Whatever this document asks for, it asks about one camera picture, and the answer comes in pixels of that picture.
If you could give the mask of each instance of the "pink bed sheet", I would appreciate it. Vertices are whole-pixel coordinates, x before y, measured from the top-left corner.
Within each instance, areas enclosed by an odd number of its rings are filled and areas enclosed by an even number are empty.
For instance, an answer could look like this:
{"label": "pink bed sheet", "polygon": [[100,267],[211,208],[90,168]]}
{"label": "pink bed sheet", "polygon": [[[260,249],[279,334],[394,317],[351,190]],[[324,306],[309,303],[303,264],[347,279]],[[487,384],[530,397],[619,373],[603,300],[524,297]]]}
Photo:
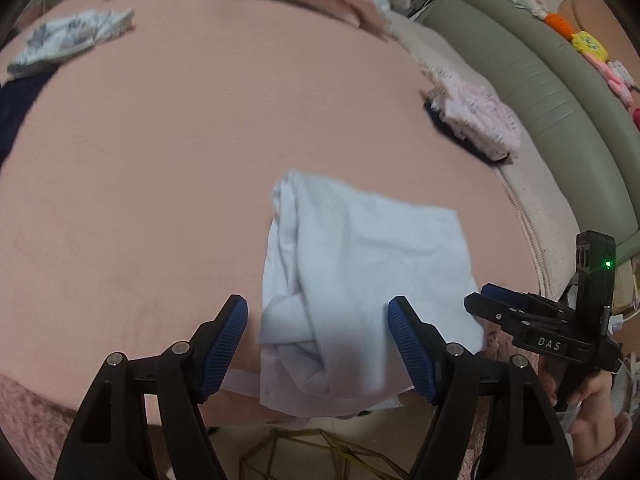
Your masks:
{"label": "pink bed sheet", "polygon": [[[134,30],[59,70],[2,167],[0,373],[76,408],[110,352],[159,353],[232,293],[250,306],[232,366],[258,372],[270,190],[290,169],[453,208],[479,284],[538,290],[508,197],[435,131],[398,44],[267,0],[67,0],[44,19],[128,7]],[[202,411],[282,418],[224,391]]]}

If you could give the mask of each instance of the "leather headboard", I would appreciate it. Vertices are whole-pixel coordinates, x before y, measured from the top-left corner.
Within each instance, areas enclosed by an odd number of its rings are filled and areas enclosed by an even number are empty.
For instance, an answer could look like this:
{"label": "leather headboard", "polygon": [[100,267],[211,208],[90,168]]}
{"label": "leather headboard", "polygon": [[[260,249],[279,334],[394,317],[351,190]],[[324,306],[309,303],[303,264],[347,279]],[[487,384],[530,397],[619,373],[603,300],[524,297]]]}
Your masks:
{"label": "leather headboard", "polygon": [[435,0],[436,30],[520,117],[580,229],[640,251],[640,135],[600,74],[545,23],[508,0]]}

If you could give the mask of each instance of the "white tile floor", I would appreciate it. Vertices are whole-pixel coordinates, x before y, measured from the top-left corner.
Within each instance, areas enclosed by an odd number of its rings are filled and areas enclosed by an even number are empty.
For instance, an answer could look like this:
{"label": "white tile floor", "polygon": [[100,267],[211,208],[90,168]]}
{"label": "white tile floor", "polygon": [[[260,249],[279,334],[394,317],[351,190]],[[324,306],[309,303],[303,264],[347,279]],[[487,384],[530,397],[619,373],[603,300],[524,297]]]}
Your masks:
{"label": "white tile floor", "polygon": [[[425,402],[417,406],[381,410],[350,420],[315,418],[306,428],[321,428],[325,431],[378,451],[396,462],[405,470],[412,463],[422,445],[432,409]],[[220,428],[212,437],[212,442],[229,480],[237,480],[239,458],[247,450],[267,436],[271,426],[227,426]],[[268,451],[263,451],[251,463],[260,467],[266,463]],[[388,471],[382,462],[376,467]],[[328,452],[302,446],[285,440],[278,441],[272,474],[278,480],[330,480],[334,478],[331,458]],[[257,474],[249,473],[247,480],[258,480]],[[373,479],[371,473],[352,467],[351,480]]]}

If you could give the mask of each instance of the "yellow spongebob plush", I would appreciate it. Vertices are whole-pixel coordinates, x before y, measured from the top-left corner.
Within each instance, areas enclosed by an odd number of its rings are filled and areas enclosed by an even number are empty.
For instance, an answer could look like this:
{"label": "yellow spongebob plush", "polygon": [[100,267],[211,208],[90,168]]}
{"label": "yellow spongebob plush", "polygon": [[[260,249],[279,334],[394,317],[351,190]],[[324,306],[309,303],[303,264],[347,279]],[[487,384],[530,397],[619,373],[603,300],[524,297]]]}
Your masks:
{"label": "yellow spongebob plush", "polygon": [[571,38],[571,44],[581,54],[591,54],[602,63],[606,63],[607,59],[609,59],[609,53],[602,44],[591,34],[584,32],[583,30],[578,32],[578,34],[574,34]]}

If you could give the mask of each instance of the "navy blue cloth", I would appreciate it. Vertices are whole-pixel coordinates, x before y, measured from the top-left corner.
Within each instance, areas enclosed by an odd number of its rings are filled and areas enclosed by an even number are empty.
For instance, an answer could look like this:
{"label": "navy blue cloth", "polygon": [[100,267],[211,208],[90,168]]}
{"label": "navy blue cloth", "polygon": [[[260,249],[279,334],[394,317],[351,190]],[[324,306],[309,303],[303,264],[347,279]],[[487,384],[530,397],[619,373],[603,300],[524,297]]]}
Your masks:
{"label": "navy blue cloth", "polygon": [[0,166],[11,152],[31,105],[57,69],[52,66],[46,72],[14,79],[0,88]]}
{"label": "navy blue cloth", "polygon": [[479,158],[485,164],[489,166],[497,166],[508,158],[508,156],[505,156],[500,160],[491,160],[483,152],[478,150],[469,139],[460,139],[459,137],[457,137],[456,134],[453,133],[451,126],[443,122],[440,118],[440,114],[436,110],[431,108],[431,101],[429,99],[424,102],[424,109],[427,110],[427,113],[429,114],[433,125],[440,131],[441,134],[449,137],[449,139],[453,140],[453,142],[459,145],[463,150],[471,153],[471,155],[473,155],[474,157]]}

